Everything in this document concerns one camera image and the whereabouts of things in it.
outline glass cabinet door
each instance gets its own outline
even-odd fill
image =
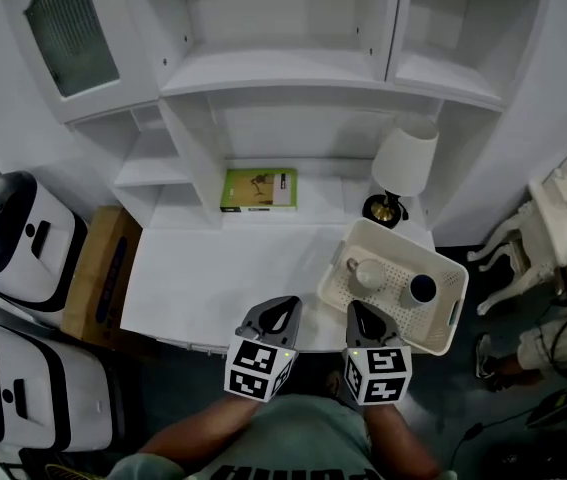
[[[119,78],[92,0],[34,0],[25,16],[62,96]]]
[[[3,0],[23,60],[56,119],[157,100],[127,0]]]

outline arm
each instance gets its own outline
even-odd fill
[[[209,462],[247,426],[260,402],[229,395],[204,411],[170,425],[139,450],[173,460],[183,469]]]
[[[386,478],[432,480],[440,470],[394,405],[365,409],[375,466]]]

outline white shelf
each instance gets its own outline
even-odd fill
[[[308,40],[296,47],[200,46],[188,55],[161,92],[173,96],[272,85],[372,87],[375,84],[382,85],[374,82],[370,59],[357,47],[348,43],[328,47]]]
[[[192,185],[166,185],[156,201],[150,228],[208,228],[207,215]]]
[[[188,183],[180,168],[181,159],[166,129],[141,132],[121,171],[114,180],[117,187]]]
[[[295,212],[225,213],[223,229],[253,225],[346,225],[361,218],[363,203],[371,194],[376,193],[367,180],[336,176],[299,175],[297,189],[298,208]],[[395,231],[433,249],[432,234],[425,229],[419,200],[405,198],[401,202],[405,204],[410,219],[402,221]]]
[[[476,69],[435,46],[406,46],[399,56],[395,83],[430,89],[441,98],[456,95],[479,100],[493,105],[494,110],[503,106],[501,97]]]

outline white cup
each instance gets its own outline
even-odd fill
[[[436,282],[427,274],[417,274],[403,288],[399,303],[404,308],[416,308],[432,302],[436,297]]]
[[[345,264],[352,273],[350,291],[354,295],[365,297],[380,290],[385,283],[385,267],[380,261],[369,259],[358,262],[350,258]]]

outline book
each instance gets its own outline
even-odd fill
[[[296,211],[295,169],[230,169],[222,212]]]

